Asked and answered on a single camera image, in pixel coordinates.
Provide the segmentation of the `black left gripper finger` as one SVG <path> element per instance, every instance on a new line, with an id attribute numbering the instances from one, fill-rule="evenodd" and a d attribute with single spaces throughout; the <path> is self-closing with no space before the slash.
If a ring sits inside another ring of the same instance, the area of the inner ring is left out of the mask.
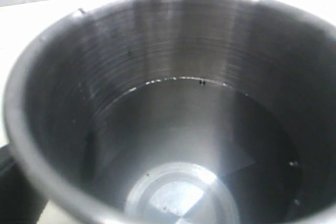
<path id="1" fill-rule="evenodd" d="M 16 165 L 8 146 L 1 147 L 1 223 L 37 223 L 46 203 Z"/>

